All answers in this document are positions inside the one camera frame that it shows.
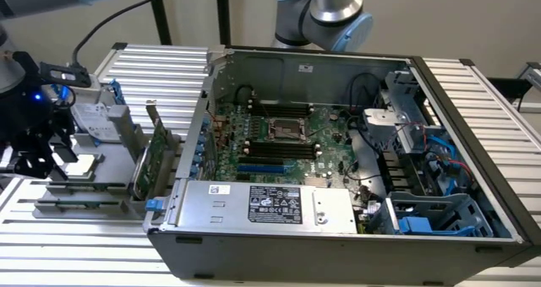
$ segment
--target white label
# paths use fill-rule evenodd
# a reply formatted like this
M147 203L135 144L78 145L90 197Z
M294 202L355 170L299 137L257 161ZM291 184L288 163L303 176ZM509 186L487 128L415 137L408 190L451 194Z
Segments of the white label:
M70 112L77 125L92 137L107 143L120 142L119 133L112 122L107 119L107 108L101 103L76 103L70 108Z
M208 194L228 195L231 186L228 184L211 184L208 186Z
M298 71L300 73L311 73L314 71L314 66L311 66L311 65L299 65L298 66Z

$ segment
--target power supply label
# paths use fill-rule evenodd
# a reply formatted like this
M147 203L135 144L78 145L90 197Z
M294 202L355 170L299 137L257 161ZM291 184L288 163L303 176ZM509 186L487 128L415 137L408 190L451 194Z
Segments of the power supply label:
M302 224L300 188L249 186L249 222Z

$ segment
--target black pole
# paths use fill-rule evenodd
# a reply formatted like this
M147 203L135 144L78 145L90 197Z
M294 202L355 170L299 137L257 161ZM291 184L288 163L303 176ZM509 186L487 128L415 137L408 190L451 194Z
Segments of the black pole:
M217 26L220 29L220 44L231 45L231 27L228 21L228 0L216 0Z
M151 5L157 35L160 36L160 43L161 45L172 45L169 25L167 24L167 14L163 0L153 0L151 2Z

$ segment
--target motherboard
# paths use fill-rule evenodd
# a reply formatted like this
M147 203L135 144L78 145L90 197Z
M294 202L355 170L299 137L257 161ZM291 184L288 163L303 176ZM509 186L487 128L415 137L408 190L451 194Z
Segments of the motherboard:
M304 184L348 188L355 161L348 123L340 108L311 105L217 105L216 181Z

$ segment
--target white wall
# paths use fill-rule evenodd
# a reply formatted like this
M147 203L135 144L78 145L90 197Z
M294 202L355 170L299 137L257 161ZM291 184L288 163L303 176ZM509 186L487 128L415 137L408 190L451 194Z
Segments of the white wall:
M173 0L176 42L219 43L215 0ZM490 76L541 60L538 0L364 0L374 30L359 51L470 58ZM275 0L231 0L232 43L267 46Z
M112 13L140 0L104 0L92 6L77 6L24 18L2 25L20 50L36 61L64 65L73 47L93 26ZM149 5L127 12L95 34L78 53L78 62L93 72L115 42L159 44Z
M65 63L92 26L139 0L105 0L4 22L12 40L37 60ZM165 0L176 44L219 43L215 0ZM232 43L268 46L275 0L231 0ZM359 51L470 58L490 76L513 76L525 61L541 61L538 0L364 0L374 30ZM81 51L92 71L113 42L157 44L151 7L120 16Z

